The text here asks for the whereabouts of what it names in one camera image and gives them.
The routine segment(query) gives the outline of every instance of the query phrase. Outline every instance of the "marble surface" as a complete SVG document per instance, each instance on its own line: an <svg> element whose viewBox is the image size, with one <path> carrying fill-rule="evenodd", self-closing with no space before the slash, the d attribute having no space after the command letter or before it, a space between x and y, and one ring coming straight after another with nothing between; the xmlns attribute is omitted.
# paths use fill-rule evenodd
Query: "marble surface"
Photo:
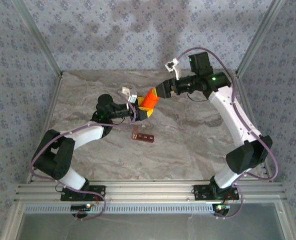
<svg viewBox="0 0 296 240"><path fill-rule="evenodd" d="M171 77L166 71L65 72L50 128L63 131L86 123L101 94L123 103L116 94L122 87L144 96ZM191 97L205 99L201 92ZM234 149L215 107L208 101L193 102L186 94L160 99L153 115L135 124L142 125L140 132L155 135L154 143L132 140L133 126L115 128L105 138L78 148L72 167L90 180L210 179Z"/></svg>

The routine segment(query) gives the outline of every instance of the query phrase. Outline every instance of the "black mounting bracket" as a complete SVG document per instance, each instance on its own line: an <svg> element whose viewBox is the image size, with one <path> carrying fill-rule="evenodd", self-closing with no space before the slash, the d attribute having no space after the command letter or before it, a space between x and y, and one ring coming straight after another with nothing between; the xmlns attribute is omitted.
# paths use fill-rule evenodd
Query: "black mounting bracket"
<svg viewBox="0 0 296 240"><path fill-rule="evenodd" d="M211 201L211 200L239 200L238 189L229 187L223 192L217 193L216 196L210 190L209 185L194 185L193 186L194 199L196 201Z"/></svg>
<svg viewBox="0 0 296 240"><path fill-rule="evenodd" d="M88 189L85 191L95 192L105 196L106 194L106 186L104 185L90 185ZM93 201L102 201L102 199L93 194L83 194L71 191L67 188L62 189L61 193L61 201L63 202L93 202Z"/></svg>

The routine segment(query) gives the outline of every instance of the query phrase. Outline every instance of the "orange block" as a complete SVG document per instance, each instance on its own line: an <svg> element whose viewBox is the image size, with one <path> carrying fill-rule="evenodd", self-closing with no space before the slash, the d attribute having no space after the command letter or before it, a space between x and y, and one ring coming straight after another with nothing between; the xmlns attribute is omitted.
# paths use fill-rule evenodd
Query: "orange block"
<svg viewBox="0 0 296 240"><path fill-rule="evenodd" d="M157 96L157 91L155 88L151 88L148 94L144 97L140 107L153 109L159 101L159 97Z"/></svg>

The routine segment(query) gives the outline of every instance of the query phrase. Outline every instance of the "patterned wallpaper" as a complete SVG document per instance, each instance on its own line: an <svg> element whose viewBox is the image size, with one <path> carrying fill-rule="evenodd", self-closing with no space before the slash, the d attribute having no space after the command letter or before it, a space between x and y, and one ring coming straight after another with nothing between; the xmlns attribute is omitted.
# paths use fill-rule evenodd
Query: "patterned wallpaper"
<svg viewBox="0 0 296 240"><path fill-rule="evenodd" d="M286 1L242 79L296 219L296 0Z"/></svg>
<svg viewBox="0 0 296 240"><path fill-rule="evenodd" d="M0 1L0 235L24 183L57 76L9 0Z"/></svg>
<svg viewBox="0 0 296 240"><path fill-rule="evenodd" d="M271 0L25 2L61 70L72 71L164 69L195 46L236 69Z"/></svg>

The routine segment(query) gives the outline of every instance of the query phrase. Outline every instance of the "robotic arm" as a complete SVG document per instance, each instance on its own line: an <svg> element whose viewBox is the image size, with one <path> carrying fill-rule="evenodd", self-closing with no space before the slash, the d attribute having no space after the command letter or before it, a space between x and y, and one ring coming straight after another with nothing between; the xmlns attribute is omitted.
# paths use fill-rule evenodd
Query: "robotic arm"
<svg viewBox="0 0 296 240"><path fill-rule="evenodd" d="M231 102L231 84L223 72L213 72L208 53L202 52L190 55L189 61L191 71L195 75L181 77L180 68L178 67L179 62L174 59L166 64L166 68L170 72L175 71L176 77L165 80L156 88L151 89L146 97L137 96L135 90L124 87L122 93L134 107L135 115L128 104L117 104L113 102L109 94L103 94L98 98L96 111L93 113L90 122L87 123L90 127L78 132L57 132L53 129L47 131L33 158L49 141L62 133L70 133L52 143L36 160L34 167L66 186L76 190L88 191L89 181L79 175L70 165L75 149L88 142L105 137L112 129L112 126L91 126L93 123L113 124L113 119L125 117L130 117L134 121L142 121L151 116L158 98L170 98L171 93L180 95L182 93L200 91L221 114L236 146L235 150L226 155L225 167L210 179L210 184L206 188L206 192L203 193L204 196L206 195L207 200L223 199L227 192L231 190L231 185L240 175L264 162L267 151L247 131L236 115ZM146 100L152 100L154 104L150 104L151 101L150 103L148 101L147 104ZM234 104L243 119L250 126L251 131L271 148L271 138L268 135L262 136L260 131L252 125L236 99Z"/></svg>

